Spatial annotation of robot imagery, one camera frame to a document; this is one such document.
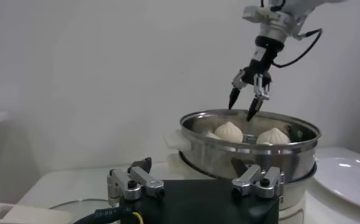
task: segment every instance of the white plate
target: white plate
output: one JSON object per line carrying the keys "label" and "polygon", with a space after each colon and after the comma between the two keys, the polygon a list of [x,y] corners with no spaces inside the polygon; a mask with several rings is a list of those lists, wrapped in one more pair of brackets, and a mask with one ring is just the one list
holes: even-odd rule
{"label": "white plate", "polygon": [[314,178],[323,187],[360,206],[360,159],[323,158]]}

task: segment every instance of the yellow wire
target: yellow wire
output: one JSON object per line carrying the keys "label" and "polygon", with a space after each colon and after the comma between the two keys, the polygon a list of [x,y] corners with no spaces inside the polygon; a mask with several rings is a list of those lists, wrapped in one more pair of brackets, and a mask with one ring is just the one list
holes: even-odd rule
{"label": "yellow wire", "polygon": [[137,217],[139,224],[144,224],[144,220],[142,219],[142,216],[138,212],[133,212],[133,215]]}

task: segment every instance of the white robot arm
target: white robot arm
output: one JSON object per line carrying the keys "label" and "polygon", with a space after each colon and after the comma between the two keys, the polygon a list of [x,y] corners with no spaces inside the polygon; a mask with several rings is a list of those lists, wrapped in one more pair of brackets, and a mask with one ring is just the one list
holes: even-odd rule
{"label": "white robot arm", "polygon": [[[337,3],[344,0],[269,0],[268,5],[246,7],[243,19],[252,23],[260,23],[260,33],[255,40],[256,51],[248,67],[241,69],[235,76],[230,94],[229,109],[237,101],[240,91],[247,85],[254,86],[255,98],[247,114],[248,121],[260,110],[264,100],[269,100],[269,86],[272,81],[268,73],[271,65],[284,68],[294,64],[304,57],[317,43],[322,35],[322,29],[299,33],[307,16],[324,3]],[[297,40],[317,34],[308,49],[295,60],[278,65],[274,63],[277,54],[283,50],[287,37]]]}

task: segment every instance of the silver clamp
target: silver clamp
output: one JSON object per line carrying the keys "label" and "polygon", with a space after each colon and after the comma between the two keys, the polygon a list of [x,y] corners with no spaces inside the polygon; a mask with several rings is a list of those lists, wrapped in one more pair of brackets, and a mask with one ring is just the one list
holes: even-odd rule
{"label": "silver clamp", "polygon": [[255,184],[256,193],[261,198],[272,198],[276,195],[281,195],[281,184],[282,175],[280,168],[271,167],[265,176]]}
{"label": "silver clamp", "polygon": [[109,191],[112,196],[124,197],[126,200],[138,200],[142,195],[142,186],[121,170],[111,171],[111,185],[113,190]]}
{"label": "silver clamp", "polygon": [[109,205],[116,207],[121,193],[120,188],[113,183],[112,170],[107,174],[107,195]]}
{"label": "silver clamp", "polygon": [[282,203],[284,183],[285,176],[280,168],[271,167],[267,172],[263,172],[259,165],[251,165],[241,177],[232,180],[232,193],[235,197],[243,197],[254,189],[260,198],[279,196]]}
{"label": "silver clamp", "polygon": [[242,174],[241,177],[231,181],[233,185],[233,194],[236,196],[249,195],[253,182],[261,177],[261,168],[258,165],[253,165]]}
{"label": "silver clamp", "polygon": [[107,175],[108,203],[115,207],[119,197],[138,200],[142,196],[142,187],[150,197],[165,196],[164,182],[154,179],[139,166],[132,167],[129,175],[119,169],[111,170]]}
{"label": "silver clamp", "polygon": [[142,184],[148,196],[155,198],[163,198],[165,196],[164,182],[154,179],[149,173],[141,169],[141,167],[136,166],[131,168],[130,178]]}

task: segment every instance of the steamed bun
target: steamed bun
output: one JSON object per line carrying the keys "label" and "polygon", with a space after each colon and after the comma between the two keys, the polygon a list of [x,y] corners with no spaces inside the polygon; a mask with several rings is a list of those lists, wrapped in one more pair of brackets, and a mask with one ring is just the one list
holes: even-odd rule
{"label": "steamed bun", "polygon": [[285,135],[278,128],[272,128],[269,131],[266,131],[260,134],[257,138],[257,144],[272,144],[272,145],[281,145],[288,144],[291,141],[289,137]]}
{"label": "steamed bun", "polygon": [[206,137],[221,139],[218,136],[216,136],[214,133],[212,133],[212,131],[207,132]]}
{"label": "steamed bun", "polygon": [[231,122],[227,122],[221,126],[219,126],[214,134],[218,136],[219,138],[227,141],[232,142],[242,142],[243,140],[243,133],[241,129],[239,129],[237,126],[235,126]]}

